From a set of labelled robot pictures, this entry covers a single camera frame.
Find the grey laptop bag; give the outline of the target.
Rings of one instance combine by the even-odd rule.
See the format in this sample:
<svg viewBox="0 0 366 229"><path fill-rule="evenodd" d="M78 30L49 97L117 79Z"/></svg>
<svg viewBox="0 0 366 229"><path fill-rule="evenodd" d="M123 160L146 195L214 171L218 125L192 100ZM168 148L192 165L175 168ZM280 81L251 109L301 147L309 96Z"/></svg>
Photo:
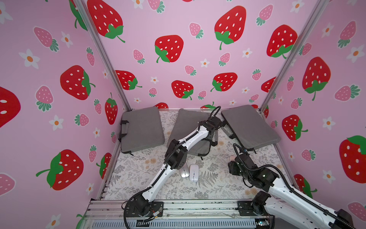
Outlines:
<svg viewBox="0 0 366 229"><path fill-rule="evenodd" d="M222 130L230 139L237 139L240 146L249 150L280 142L278 133L250 105L231 108L221 112L224 119Z"/></svg>
<svg viewBox="0 0 366 229"><path fill-rule="evenodd" d="M149 107L122 115L118 140L123 154L154 148L165 143L159 109Z"/></svg>
<svg viewBox="0 0 366 229"><path fill-rule="evenodd" d="M199 122L207 120L208 117L207 112L180 109L166 146L169 147L173 139L180 140L192 133L197 129ZM188 151L188 154L204 157L209 154L210 148L211 140L201 140Z"/></svg>

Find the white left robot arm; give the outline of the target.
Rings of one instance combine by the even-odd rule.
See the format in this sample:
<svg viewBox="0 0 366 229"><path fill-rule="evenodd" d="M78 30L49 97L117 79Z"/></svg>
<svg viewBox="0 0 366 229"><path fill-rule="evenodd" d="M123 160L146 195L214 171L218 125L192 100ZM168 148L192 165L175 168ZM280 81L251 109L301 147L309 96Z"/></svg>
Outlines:
<svg viewBox="0 0 366 229"><path fill-rule="evenodd" d="M180 140L172 140L165 154L165 160L160 171L146 189L134 194L124 207L124 218L135 213L145 216L149 213L161 187L167 179L186 163L188 151L200 141L210 141L215 132L221 127L222 121L216 116L200 121L198 127L188 136Z"/></svg>

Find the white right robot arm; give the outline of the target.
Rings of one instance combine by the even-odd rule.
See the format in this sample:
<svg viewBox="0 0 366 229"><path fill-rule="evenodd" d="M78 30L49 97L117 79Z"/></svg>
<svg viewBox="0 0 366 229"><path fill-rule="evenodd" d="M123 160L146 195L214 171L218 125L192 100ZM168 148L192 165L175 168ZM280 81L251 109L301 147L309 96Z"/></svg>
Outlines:
<svg viewBox="0 0 366 229"><path fill-rule="evenodd" d="M260 192L252 200L256 215L265 213L281 218L300 229L352 229L352 216L345 210L329 208L293 188L284 174L273 165L258 167L248 152L234 143L234 161L229 172L240 176L249 188Z"/></svg>

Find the white computer mouse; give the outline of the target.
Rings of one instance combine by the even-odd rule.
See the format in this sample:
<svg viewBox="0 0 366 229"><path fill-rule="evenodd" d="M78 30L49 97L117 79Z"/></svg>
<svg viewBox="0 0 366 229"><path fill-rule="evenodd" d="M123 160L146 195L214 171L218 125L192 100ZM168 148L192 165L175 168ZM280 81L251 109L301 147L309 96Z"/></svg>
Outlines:
<svg viewBox="0 0 366 229"><path fill-rule="evenodd" d="M197 182L199 179L199 166L192 164L190 166L189 179L191 182Z"/></svg>

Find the silver computer mouse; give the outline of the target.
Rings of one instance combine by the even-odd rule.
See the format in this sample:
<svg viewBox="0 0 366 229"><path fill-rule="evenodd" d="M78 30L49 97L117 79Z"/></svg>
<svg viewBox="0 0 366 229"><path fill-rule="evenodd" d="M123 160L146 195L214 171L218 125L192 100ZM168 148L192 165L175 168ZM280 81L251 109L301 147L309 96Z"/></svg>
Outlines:
<svg viewBox="0 0 366 229"><path fill-rule="evenodd" d="M188 168L187 163L185 163L180 169L179 169L180 175L182 178L187 178L190 176L190 170Z"/></svg>

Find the floral patterned table mat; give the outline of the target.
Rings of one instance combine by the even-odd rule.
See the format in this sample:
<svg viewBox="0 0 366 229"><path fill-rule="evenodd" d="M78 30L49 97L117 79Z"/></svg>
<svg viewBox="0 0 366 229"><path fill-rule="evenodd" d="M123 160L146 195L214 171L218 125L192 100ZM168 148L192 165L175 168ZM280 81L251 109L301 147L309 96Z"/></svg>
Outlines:
<svg viewBox="0 0 366 229"><path fill-rule="evenodd" d="M207 156L188 155L187 165L199 167L198 181L183 178L179 171L172 174L158 192L156 199L252 199L260 189L242 177L229 173L235 139L219 131L218 145ZM159 172L166 153L166 145L138 151L133 155L120 154L105 189L105 200L127 200L145 189Z"/></svg>

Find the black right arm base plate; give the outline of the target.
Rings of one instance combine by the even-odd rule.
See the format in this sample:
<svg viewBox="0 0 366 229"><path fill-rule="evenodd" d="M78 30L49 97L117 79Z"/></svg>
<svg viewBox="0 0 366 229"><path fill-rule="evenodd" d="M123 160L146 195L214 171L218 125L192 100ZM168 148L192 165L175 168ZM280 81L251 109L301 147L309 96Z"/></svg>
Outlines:
<svg viewBox="0 0 366 229"><path fill-rule="evenodd" d="M237 211L240 216L263 216L266 214L263 204L256 201L238 201Z"/></svg>

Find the aluminium frame post right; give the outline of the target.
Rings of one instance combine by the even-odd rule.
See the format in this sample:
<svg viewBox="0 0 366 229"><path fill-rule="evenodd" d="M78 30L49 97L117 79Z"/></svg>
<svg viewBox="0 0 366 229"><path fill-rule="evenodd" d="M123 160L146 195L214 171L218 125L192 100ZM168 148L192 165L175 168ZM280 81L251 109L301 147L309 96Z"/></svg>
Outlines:
<svg viewBox="0 0 366 229"><path fill-rule="evenodd" d="M276 79L269 91L268 96L266 97L265 101L263 102L261 108L259 108L259 113L262 115L264 113L265 108L269 105L270 101L273 98L273 95L281 85L284 77L286 76L287 72L291 68L291 64L293 60L298 56L298 52L302 47L303 43L307 40L309 35L311 34L313 28L316 26L318 20L322 16L322 13L326 9L329 1L327 0L319 0L316 2L313 10L311 11L304 27L302 28L300 34L298 35L298 39L296 40L294 47L290 51L287 59L285 60L283 66L281 67L280 71L278 72Z"/></svg>

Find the aluminium frame post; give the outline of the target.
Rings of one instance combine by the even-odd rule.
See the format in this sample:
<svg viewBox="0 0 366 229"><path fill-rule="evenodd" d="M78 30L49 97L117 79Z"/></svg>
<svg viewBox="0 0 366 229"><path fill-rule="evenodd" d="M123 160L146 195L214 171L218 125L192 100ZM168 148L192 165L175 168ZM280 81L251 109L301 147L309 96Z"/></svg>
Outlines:
<svg viewBox="0 0 366 229"><path fill-rule="evenodd" d="M124 94L123 88L120 84L120 81L118 79L118 76L112 66L112 63L110 61L110 58L108 57L108 54L106 52L106 49L104 48L102 41L100 39L99 33L97 32L94 23L92 21L91 15L87 10L87 5L85 3L85 1L81 1L81 0L76 0L74 1L76 6L78 7L78 11L81 15L82 20L84 21L89 34L98 50L98 53L105 65L105 68L110 76L110 79L119 95L119 97L121 98L121 100L123 101L123 104L125 105L125 109L126 111L132 111L132 108L127 100L126 95Z"/></svg>
<svg viewBox="0 0 366 229"><path fill-rule="evenodd" d="M259 108L259 113L262 115L264 113L265 108L269 105L270 101L273 98L273 95L281 85L284 77L286 76L287 72L291 68L291 64L293 60L298 56L298 52L302 47L303 43L307 40L309 35L311 34L313 28L316 26L318 20L322 16L322 13L326 9L329 1L327 0L319 0L316 2L313 10L311 11L304 27L302 28L300 34L298 35L298 39L296 40L294 47L290 51L287 59L285 60L283 66L281 67L280 71L278 72L276 79L269 91L268 96L266 97L265 101L263 102L261 108Z"/></svg>

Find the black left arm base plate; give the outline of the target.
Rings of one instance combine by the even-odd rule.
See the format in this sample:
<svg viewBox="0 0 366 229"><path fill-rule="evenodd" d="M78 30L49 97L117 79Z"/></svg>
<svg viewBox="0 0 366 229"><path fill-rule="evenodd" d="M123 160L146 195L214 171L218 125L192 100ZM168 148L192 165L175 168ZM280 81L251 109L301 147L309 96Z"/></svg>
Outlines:
<svg viewBox="0 0 366 229"><path fill-rule="evenodd" d="M136 217L161 217L163 215L164 202L139 203L131 201L124 207L124 213L128 218Z"/></svg>

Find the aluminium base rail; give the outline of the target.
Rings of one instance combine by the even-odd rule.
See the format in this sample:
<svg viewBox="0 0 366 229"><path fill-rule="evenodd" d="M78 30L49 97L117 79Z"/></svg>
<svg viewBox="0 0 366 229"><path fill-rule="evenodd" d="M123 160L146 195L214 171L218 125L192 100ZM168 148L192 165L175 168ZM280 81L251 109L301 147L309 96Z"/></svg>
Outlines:
<svg viewBox="0 0 366 229"><path fill-rule="evenodd" d="M164 202L161 217L124 218L124 200L91 201L82 229L272 229L275 217L240 216L236 199L156 200Z"/></svg>

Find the aluminium frame post left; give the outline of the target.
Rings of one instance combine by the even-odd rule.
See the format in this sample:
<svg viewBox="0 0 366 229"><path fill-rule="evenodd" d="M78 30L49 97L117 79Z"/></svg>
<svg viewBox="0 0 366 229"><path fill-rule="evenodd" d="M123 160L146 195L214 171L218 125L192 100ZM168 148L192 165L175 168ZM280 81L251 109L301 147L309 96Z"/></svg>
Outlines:
<svg viewBox="0 0 366 229"><path fill-rule="evenodd" d="M123 104L125 105L125 109L126 111L132 111L132 108L127 100L126 95L124 94L123 88L120 84L120 81L118 79L118 76L112 66L112 63L110 61L110 58L108 57L108 54L106 52L106 49L104 48L102 41L100 39L99 33L97 32L94 23L92 21L91 15L87 10L87 5L85 3L85 1L81 1L81 0L76 0L74 1L76 6L78 7L78 11L81 15L82 20L84 21L89 34L98 50L98 53L105 65L105 68L110 76L110 79L119 95L119 97L121 98L121 100L123 101Z"/></svg>

